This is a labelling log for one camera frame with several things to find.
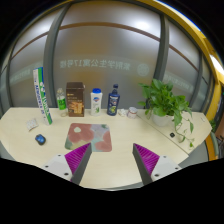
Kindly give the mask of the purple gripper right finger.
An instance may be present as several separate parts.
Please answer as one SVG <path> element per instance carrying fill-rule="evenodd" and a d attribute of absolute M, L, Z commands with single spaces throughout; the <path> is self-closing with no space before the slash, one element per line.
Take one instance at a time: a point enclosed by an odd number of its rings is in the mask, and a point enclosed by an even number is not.
<path fill-rule="evenodd" d="M 168 156 L 159 156 L 136 143 L 133 144 L 133 156 L 144 185 L 181 170 Z"/>

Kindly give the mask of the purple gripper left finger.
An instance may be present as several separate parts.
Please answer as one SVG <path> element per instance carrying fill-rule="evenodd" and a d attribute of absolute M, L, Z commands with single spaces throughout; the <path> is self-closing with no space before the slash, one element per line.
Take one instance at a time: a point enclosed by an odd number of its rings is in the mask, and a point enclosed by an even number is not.
<path fill-rule="evenodd" d="M 87 143 L 65 155 L 57 154 L 43 165 L 42 168 L 45 171 L 79 185 L 91 154 L 91 144 Z"/>

